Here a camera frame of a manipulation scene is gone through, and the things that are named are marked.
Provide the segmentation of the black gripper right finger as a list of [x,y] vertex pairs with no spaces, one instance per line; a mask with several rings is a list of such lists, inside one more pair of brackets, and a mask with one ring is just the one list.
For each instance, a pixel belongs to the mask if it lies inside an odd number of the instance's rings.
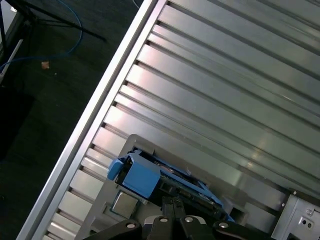
[[246,228],[227,220],[215,221],[212,225],[201,223],[194,216],[187,215],[184,203],[174,198],[174,216],[178,224],[178,237],[182,240],[270,240],[265,233]]

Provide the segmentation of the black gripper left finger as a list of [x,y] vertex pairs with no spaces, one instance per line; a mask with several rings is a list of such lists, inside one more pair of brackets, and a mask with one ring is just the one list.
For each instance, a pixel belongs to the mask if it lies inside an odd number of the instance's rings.
[[94,233],[87,240],[172,240],[174,236],[175,210],[171,197],[162,198],[162,215],[150,216],[152,221],[141,224],[136,220],[121,221]]

